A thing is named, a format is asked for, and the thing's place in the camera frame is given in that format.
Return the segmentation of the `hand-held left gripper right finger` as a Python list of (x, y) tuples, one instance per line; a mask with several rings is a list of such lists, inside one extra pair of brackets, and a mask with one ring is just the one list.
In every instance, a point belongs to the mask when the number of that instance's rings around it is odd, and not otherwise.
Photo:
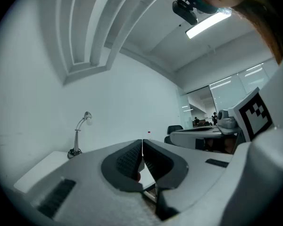
[(196, 203), (224, 173), (231, 154), (143, 140), (143, 158), (155, 180), (156, 215), (165, 221)]

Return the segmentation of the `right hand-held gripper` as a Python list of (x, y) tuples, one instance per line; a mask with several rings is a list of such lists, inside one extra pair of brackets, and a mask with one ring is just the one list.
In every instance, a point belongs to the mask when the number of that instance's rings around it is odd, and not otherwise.
[(268, 109), (257, 87), (234, 106), (220, 110), (217, 126), (195, 127), (173, 131), (171, 142), (179, 147), (204, 150), (205, 139), (221, 138), (236, 134), (234, 149), (239, 144), (252, 141), (258, 134), (273, 125)]

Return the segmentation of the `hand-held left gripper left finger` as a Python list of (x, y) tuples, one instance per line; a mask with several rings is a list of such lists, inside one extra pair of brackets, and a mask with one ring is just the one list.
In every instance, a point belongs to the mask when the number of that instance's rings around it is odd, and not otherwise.
[(13, 202), (36, 226), (157, 226), (137, 182), (141, 148), (138, 139), (78, 155)]

